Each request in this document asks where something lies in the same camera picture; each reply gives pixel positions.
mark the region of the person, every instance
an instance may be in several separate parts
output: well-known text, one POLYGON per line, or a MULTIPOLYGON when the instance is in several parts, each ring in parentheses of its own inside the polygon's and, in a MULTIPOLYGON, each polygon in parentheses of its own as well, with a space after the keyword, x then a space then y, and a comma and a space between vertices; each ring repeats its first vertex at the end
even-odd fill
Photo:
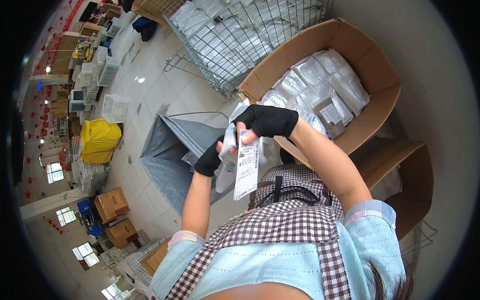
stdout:
POLYGON ((181 231, 150 283, 149 300, 408 299, 395 211, 373 200, 349 157, 296 111, 251 105, 234 120, 249 143, 289 138, 313 167, 267 171, 249 211, 205 240, 221 141, 195 164, 181 231))

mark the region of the stack of packages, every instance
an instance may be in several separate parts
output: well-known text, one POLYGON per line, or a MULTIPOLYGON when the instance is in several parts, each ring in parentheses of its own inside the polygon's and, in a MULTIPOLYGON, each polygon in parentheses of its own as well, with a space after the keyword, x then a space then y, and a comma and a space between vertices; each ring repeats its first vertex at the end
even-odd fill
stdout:
POLYGON ((318 132, 334 140, 369 100, 352 67, 330 49, 291 67, 257 104, 296 110, 318 132))
POLYGON ((193 0, 170 19, 207 69, 230 81, 324 15, 317 0, 193 0))

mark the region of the hand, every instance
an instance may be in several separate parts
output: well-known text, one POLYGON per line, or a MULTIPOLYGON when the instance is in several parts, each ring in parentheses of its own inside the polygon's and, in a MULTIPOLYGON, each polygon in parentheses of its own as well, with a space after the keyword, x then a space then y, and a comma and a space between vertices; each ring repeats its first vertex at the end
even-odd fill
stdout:
POLYGON ((237 133, 241 129, 248 129, 248 132, 243 135, 242 142, 249 143, 260 136, 281 135, 288 138, 297 125, 298 119, 299 114, 294 110, 250 105, 233 122, 237 126, 237 133))
POLYGON ((207 151, 200 157, 195 164, 194 168, 195 171, 198 173, 212 177, 214 175, 214 171, 220 166, 220 158, 218 158, 218 143, 221 144, 220 141, 223 141, 223 135, 220 136, 215 143, 213 143, 207 151))

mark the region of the warehouse floor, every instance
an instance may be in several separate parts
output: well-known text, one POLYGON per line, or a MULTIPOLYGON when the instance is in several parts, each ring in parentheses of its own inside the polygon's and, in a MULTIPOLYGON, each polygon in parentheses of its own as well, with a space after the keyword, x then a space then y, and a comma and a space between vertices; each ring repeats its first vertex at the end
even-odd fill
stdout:
MULTIPOLYGON (((118 93, 128 99, 124 144, 114 153, 104 191, 122 187, 131 207, 127 217, 135 228, 143 229, 150 239, 166 239, 180 230, 181 217, 160 194, 139 162, 140 151, 158 109, 161 105, 169 105, 168 115, 222 111, 229 116, 237 103, 234 99, 227 101, 198 76, 176 69, 164 72, 165 60, 175 53, 180 41, 170 28, 159 25, 154 37, 142 42, 140 34, 132 28, 133 18, 136 16, 132 12, 121 16, 122 29, 111 44, 112 54, 119 58, 121 67, 112 86, 104 88, 90 118, 101 118, 103 94, 118 93)), ((217 128, 226 128, 228 124, 221 114, 187 115, 183 119, 217 128)), ((233 201, 232 194, 212 205, 208 236, 218 225, 247 209, 247 202, 233 201)))

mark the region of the yellow bag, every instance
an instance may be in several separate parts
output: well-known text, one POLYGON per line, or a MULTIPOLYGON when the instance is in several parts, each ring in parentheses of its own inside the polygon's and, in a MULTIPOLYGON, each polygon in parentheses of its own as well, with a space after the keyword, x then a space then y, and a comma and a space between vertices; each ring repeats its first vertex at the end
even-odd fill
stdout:
POLYGON ((111 160, 113 149, 121 138, 121 131, 118 124, 109 124, 103 118, 85 120, 80 137, 82 138, 80 158, 89 164, 103 164, 111 160))

